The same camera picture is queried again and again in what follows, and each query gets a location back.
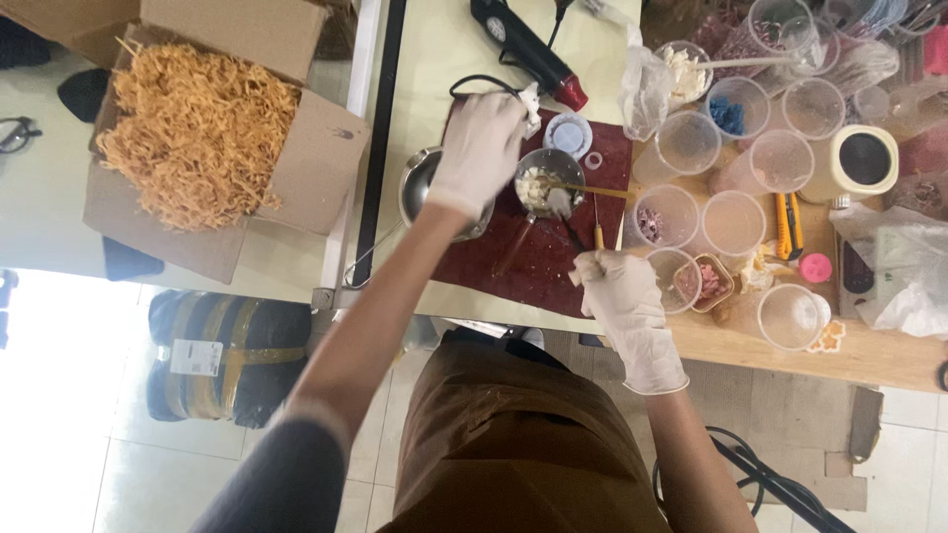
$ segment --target dark red cloth mat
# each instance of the dark red cloth mat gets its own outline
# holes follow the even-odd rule
[[[543,132],[553,111],[540,110],[542,129],[523,143],[521,155],[542,148]],[[592,148],[590,152],[602,154],[603,163],[591,171],[583,164],[586,183],[593,187],[604,187],[625,191],[629,188],[632,142],[622,134],[622,126],[590,122],[592,126]],[[606,248],[615,248],[619,224],[626,207],[623,198],[599,195],[599,224],[602,225]],[[431,276],[432,280],[470,287],[500,296],[514,302],[534,305],[571,317],[582,317],[579,308],[583,301],[582,287],[573,287],[567,272],[572,270],[576,253],[570,244],[569,235],[562,223],[537,219],[530,229],[526,242],[507,273],[500,278],[491,277],[491,269],[501,258],[507,243],[514,236],[526,210],[520,204],[513,183],[503,189],[497,197],[494,215],[481,238],[451,245],[441,263]],[[570,225],[578,233],[586,249],[594,249],[593,196],[573,212]]]

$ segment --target dark sleeve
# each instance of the dark sleeve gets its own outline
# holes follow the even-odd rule
[[[264,435],[191,531],[332,533],[345,475],[342,450],[320,423],[282,422]]]

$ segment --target yellow utility knife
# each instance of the yellow utility knife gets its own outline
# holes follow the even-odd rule
[[[803,228],[800,226],[800,208],[796,194],[776,195],[777,257],[793,261],[803,254]]]

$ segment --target heat gun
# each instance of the heat gun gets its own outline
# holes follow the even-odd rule
[[[557,0],[557,18],[562,18],[572,0]],[[586,105],[589,97],[579,78],[553,50],[507,7],[503,0],[471,0],[471,15],[501,47],[514,55],[520,65],[539,83],[539,88],[574,111]]]

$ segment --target brown apron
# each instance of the brown apron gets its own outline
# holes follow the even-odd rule
[[[393,516],[380,531],[671,531],[602,389],[474,342],[418,378]]]

